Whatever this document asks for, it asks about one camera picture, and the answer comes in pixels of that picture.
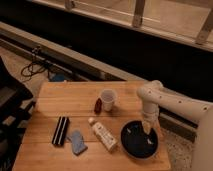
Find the wooden table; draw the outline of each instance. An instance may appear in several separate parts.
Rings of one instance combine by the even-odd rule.
[[[136,89],[143,82],[70,82],[44,83],[29,121],[14,171],[149,171],[170,170],[168,153],[159,123],[155,130],[159,147],[155,155],[148,159],[136,160],[129,157],[120,143],[122,127],[131,120],[142,119],[141,100]],[[117,91],[118,97],[111,113],[96,116],[94,104],[99,92],[104,88]],[[87,151],[79,156],[72,153],[71,143],[61,148],[51,144],[59,116],[68,116],[68,133],[79,130]],[[88,124],[89,117],[95,117],[119,140],[118,148],[111,154],[98,141]]]

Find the bottle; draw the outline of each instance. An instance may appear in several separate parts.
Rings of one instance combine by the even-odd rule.
[[[93,117],[88,119],[89,124],[92,127],[93,132],[97,138],[102,142],[106,149],[111,152],[117,146],[117,140],[112,134],[100,123],[97,122]]]

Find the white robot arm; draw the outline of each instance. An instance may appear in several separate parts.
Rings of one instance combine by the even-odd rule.
[[[160,81],[145,84],[138,89],[137,94],[142,99],[142,114],[149,122],[158,118],[158,106],[161,106],[198,124],[192,171],[212,171],[213,103],[165,92]]]

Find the gray cloth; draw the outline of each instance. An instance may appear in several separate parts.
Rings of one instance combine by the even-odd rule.
[[[84,144],[83,136],[78,130],[75,130],[70,135],[68,135],[67,139],[72,142],[72,151],[75,155],[81,154],[88,148]]]

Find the floor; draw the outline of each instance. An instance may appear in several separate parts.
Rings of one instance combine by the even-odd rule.
[[[9,72],[23,82],[26,80],[21,76],[21,69],[28,65],[30,61],[20,57],[2,47],[0,47],[0,56],[9,70]],[[48,81],[47,73],[35,75],[30,81],[24,84],[34,94],[34,100],[38,95],[39,89],[43,82]],[[166,129],[162,129],[171,161],[172,171],[188,171],[190,170],[191,157],[193,152],[193,143],[176,135]]]

